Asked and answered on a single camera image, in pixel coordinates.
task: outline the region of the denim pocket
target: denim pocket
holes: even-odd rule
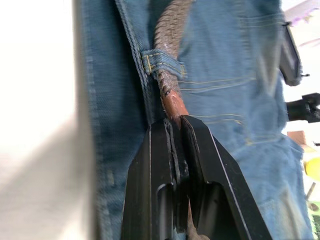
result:
[[[182,92],[202,93],[254,80],[249,32],[240,26],[239,1],[196,1],[184,29],[178,60],[188,80]]]

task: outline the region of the blue denim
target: blue denim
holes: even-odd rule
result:
[[[155,71],[176,75],[190,115],[232,154],[275,240],[311,240],[302,149],[281,134],[288,120],[279,74],[279,0],[197,0],[178,60],[153,47],[170,0],[82,0],[101,239],[119,240],[129,164],[148,125],[163,118]]]

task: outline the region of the black plastic object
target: black plastic object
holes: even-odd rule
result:
[[[170,240],[188,224],[188,166],[174,123],[153,123],[132,161],[122,219],[122,240]]]
[[[302,96],[301,100],[286,103],[289,121],[306,120],[320,122],[320,93]]]
[[[301,82],[301,60],[296,44],[288,25],[285,25],[284,39],[281,46],[280,71],[289,86],[297,86]]]
[[[171,240],[187,230],[211,240],[271,240],[237,162],[190,116],[148,129],[126,182],[122,240]]]

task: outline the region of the yellow object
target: yellow object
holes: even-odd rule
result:
[[[316,181],[320,181],[320,157],[315,157],[304,164],[305,173]]]

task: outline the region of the brown object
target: brown object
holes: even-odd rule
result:
[[[178,58],[180,41],[192,2],[193,0],[173,0],[155,27],[155,48],[165,51],[175,59]],[[166,115],[180,125],[180,116],[188,115],[188,111],[180,94],[178,79],[166,70],[158,71],[157,78]]]
[[[289,138],[299,144],[305,153],[316,152],[314,144],[307,140],[305,131],[288,131],[287,135]]]

